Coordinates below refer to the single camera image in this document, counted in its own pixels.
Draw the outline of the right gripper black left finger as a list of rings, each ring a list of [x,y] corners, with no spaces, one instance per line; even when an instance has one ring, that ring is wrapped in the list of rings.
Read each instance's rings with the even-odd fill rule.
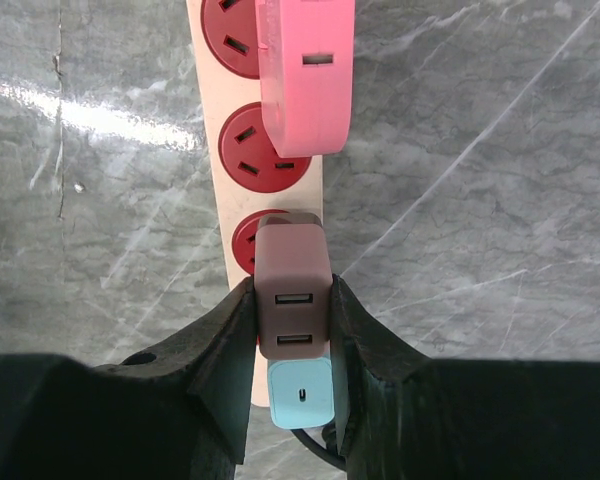
[[[231,479],[245,459],[256,344],[242,281],[125,359],[0,354],[0,479]]]

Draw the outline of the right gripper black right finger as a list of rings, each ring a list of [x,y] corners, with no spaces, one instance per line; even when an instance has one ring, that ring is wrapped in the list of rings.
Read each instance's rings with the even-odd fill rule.
[[[337,448],[351,479],[600,479],[600,362],[430,358],[335,279]]]

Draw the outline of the teal plug adapter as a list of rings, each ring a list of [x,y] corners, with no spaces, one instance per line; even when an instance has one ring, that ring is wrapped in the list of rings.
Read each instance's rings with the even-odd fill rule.
[[[335,416],[329,355],[314,359],[268,361],[271,419],[285,430],[317,428]]]

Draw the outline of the dusty pink plug adapter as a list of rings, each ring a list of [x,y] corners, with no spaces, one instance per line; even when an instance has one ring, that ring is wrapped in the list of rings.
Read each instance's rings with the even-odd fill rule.
[[[318,358],[329,342],[333,284],[326,235],[313,213],[272,213],[255,235],[259,348],[269,360]]]

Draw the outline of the beige power strip red sockets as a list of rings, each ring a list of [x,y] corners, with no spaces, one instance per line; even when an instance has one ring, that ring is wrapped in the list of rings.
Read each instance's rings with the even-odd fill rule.
[[[256,4],[191,0],[189,25],[228,284],[255,266],[261,217],[323,214],[321,157],[280,157],[263,124]]]

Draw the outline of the pink square plug adapter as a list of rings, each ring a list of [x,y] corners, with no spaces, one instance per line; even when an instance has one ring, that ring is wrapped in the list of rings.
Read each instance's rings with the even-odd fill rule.
[[[282,158],[341,151],[353,88],[351,0],[257,1],[262,117]]]

